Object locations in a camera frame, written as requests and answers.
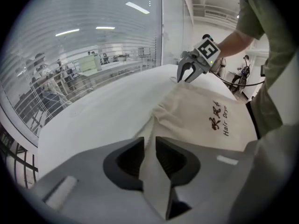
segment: chinese characters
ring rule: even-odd
[[[221,119],[220,119],[220,115],[221,115],[221,106],[218,102],[216,101],[213,101],[215,103],[215,106],[213,105],[213,114],[215,115],[215,117],[217,117],[217,119],[219,120],[216,120],[216,118],[212,118],[210,117],[209,120],[211,121],[211,124],[212,124],[212,129],[214,130],[218,130],[219,129],[219,126],[218,124],[221,122]],[[226,106],[224,105],[224,112],[222,114],[222,116],[227,119],[228,118],[228,110],[226,108]],[[226,136],[229,136],[229,133],[228,133],[228,124],[226,122],[226,120],[224,120],[223,122],[223,134],[226,135]]]

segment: ceiling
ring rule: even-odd
[[[227,22],[231,26],[237,23],[239,0],[192,0],[195,20],[200,18]]]

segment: glass partition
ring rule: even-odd
[[[161,65],[161,13],[161,0],[31,0],[1,53],[6,115],[37,145],[78,99]]]
[[[177,64],[184,39],[184,0],[163,0],[163,65]]]

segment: white tabletop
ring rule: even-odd
[[[103,72],[103,71],[106,71],[106,70],[111,70],[111,69],[118,68],[118,67],[123,67],[125,69],[129,66],[136,65],[137,63],[141,63],[141,62],[142,61],[113,62],[113,63],[108,63],[108,64],[105,64],[105,65],[101,65],[102,70],[97,70],[95,68],[95,69],[88,70],[88,71],[85,71],[85,72],[80,72],[79,74],[83,75],[83,76],[86,76],[86,77],[89,77],[89,76],[92,76],[96,73]]]
[[[77,153],[134,137],[174,88],[171,77],[176,76],[176,65],[142,71],[100,87],[60,112],[39,136],[39,176]],[[235,99],[213,74],[200,75],[192,84]]]

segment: canvas bag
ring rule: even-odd
[[[181,81],[153,109],[148,123],[136,135],[145,145],[156,136],[196,145],[244,151],[257,139],[246,105],[218,93]]]

